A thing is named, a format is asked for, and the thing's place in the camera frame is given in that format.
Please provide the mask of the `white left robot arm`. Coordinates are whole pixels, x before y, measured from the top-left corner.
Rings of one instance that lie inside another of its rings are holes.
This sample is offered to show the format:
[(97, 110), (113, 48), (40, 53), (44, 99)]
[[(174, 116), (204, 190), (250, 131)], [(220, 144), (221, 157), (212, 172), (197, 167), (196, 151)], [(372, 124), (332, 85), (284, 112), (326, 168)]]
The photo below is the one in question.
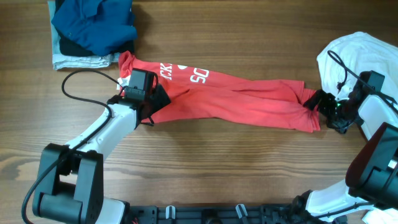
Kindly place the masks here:
[(37, 179), (22, 203), (40, 218), (62, 223), (132, 223), (130, 204), (104, 196), (103, 164), (119, 142), (140, 124), (154, 125), (152, 115), (170, 104), (154, 72), (133, 69), (126, 86), (103, 103), (103, 114), (64, 145), (42, 151)]

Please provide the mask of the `red t-shirt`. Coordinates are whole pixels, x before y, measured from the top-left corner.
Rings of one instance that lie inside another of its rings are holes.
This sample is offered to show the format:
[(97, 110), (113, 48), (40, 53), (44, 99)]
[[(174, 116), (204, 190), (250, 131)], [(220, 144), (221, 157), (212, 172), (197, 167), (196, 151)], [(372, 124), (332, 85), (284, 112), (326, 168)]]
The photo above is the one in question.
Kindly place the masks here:
[(314, 94), (303, 81), (247, 80), (202, 68), (145, 62), (130, 52), (119, 56), (118, 65), (121, 82), (134, 69), (158, 75), (171, 102), (152, 115), (156, 123), (219, 118), (308, 133), (320, 130), (318, 112), (303, 105)]

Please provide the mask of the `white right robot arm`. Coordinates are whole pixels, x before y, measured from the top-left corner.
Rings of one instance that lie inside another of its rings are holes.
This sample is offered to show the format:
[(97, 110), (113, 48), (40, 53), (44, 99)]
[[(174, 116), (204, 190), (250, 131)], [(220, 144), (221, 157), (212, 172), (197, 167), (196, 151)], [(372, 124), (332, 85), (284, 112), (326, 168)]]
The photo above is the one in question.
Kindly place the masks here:
[[(303, 105), (326, 116), (327, 126), (344, 133), (353, 123), (364, 124), (359, 109), (365, 101), (377, 96), (382, 101), (391, 98), (381, 93), (384, 76), (375, 71), (361, 72), (348, 99), (336, 101), (323, 90)], [(262, 208), (262, 215), (271, 214), (283, 223), (346, 223), (346, 216), (358, 210), (397, 208), (397, 128), (381, 123), (376, 132), (349, 166), (344, 180), (323, 190), (307, 191), (294, 198), (286, 207)]]

